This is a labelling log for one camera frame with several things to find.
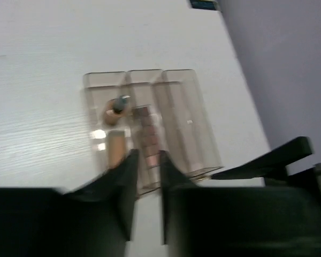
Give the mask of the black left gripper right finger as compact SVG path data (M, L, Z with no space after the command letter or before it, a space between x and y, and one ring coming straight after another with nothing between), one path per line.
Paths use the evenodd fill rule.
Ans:
M160 153L169 256L321 256L321 203L299 187L204 187Z

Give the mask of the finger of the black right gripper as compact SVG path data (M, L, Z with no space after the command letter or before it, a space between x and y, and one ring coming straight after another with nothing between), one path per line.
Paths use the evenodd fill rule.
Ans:
M266 177L313 154L308 137L300 136L241 166L211 175L213 180Z

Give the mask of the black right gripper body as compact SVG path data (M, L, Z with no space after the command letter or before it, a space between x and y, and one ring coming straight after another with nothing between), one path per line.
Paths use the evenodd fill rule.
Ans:
M264 177L266 186L291 186L302 188L321 203L321 163L312 168L288 175L287 170L276 170Z

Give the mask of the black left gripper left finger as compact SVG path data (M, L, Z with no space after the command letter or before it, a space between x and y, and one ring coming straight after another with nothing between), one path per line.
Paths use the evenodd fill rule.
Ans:
M124 256L131 239L139 151L68 193L0 188L0 256Z

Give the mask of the square foundation bottle black pump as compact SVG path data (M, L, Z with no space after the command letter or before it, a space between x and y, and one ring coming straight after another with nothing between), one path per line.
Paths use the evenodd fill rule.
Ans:
M107 141L108 168L117 167L125 158L126 141L125 132L112 130L108 133Z

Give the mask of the long clear eyeshadow palette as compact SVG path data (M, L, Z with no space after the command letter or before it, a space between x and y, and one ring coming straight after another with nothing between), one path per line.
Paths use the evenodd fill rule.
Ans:
M159 138L150 105L133 109L137 140L142 153L142 188L155 190L159 186Z

